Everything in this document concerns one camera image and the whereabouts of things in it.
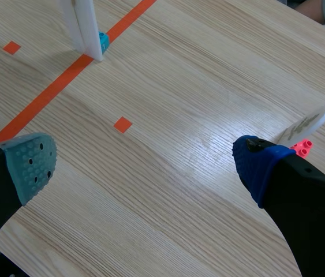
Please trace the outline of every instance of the pink lego brick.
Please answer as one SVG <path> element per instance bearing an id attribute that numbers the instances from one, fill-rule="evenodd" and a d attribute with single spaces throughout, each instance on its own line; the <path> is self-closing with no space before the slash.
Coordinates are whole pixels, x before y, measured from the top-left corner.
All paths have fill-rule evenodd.
<path id="1" fill-rule="evenodd" d="M 299 143 L 293 145 L 292 147 L 290 147 L 290 149 L 296 150 L 296 153 L 298 156 L 300 156 L 302 158 L 306 158 L 312 147 L 313 147 L 312 141 L 303 140 L 303 141 L 300 141 Z"/>

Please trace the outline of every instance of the wood grain surface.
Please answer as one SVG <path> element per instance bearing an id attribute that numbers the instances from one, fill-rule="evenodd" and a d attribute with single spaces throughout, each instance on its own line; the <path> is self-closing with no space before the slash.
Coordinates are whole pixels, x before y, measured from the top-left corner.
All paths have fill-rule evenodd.
<path id="1" fill-rule="evenodd" d="M 95 0 L 99 28 L 138 2 Z M 79 55 L 55 1 L 0 0 L 0 130 Z M 275 0 L 157 0 L 22 131 L 58 161 L 0 250 L 31 277 L 300 276 L 231 147 L 323 104 L 325 27 Z M 325 173 L 325 125 L 311 140 Z"/>

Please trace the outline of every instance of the teal gripper pad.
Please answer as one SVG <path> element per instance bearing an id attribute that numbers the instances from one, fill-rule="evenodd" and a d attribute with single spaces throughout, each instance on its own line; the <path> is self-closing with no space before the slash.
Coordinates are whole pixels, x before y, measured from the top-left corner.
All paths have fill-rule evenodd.
<path id="1" fill-rule="evenodd" d="M 18 198 L 26 205 L 48 184 L 57 158 L 54 139 L 45 133 L 15 137 L 0 143 Z"/>

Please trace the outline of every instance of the orange tape line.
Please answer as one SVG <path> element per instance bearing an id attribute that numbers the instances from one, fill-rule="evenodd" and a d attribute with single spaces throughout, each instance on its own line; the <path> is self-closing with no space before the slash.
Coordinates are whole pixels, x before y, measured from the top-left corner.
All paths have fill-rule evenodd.
<path id="1" fill-rule="evenodd" d="M 108 31 L 110 43 L 136 21 L 156 0 L 142 0 L 124 18 Z M 0 142 L 12 139 L 17 135 L 44 107 L 46 107 L 72 80 L 76 78 L 93 59 L 87 55 L 80 56 L 69 68 L 54 80 L 44 91 L 13 118 L 1 131 Z"/>
<path id="2" fill-rule="evenodd" d="M 93 59 L 87 55 L 80 56 L 52 84 L 30 102 L 10 123 L 0 131 L 0 141 L 12 139 L 29 123 L 46 105 L 51 102 Z"/>
<path id="3" fill-rule="evenodd" d="M 126 29 L 128 29 L 156 0 L 142 0 L 136 5 L 126 16 L 115 24 L 108 32 L 110 43 L 119 37 Z"/>

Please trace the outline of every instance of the white plastic piece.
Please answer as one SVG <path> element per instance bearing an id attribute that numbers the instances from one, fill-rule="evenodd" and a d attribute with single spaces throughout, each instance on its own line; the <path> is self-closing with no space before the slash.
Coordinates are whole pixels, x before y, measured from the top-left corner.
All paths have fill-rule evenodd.
<path id="1" fill-rule="evenodd" d="M 291 127 L 285 129 L 277 144 L 291 147 L 307 138 L 325 123 L 325 106 L 308 114 Z"/>
<path id="2" fill-rule="evenodd" d="M 74 48 L 103 60 L 93 0 L 59 0 Z"/>

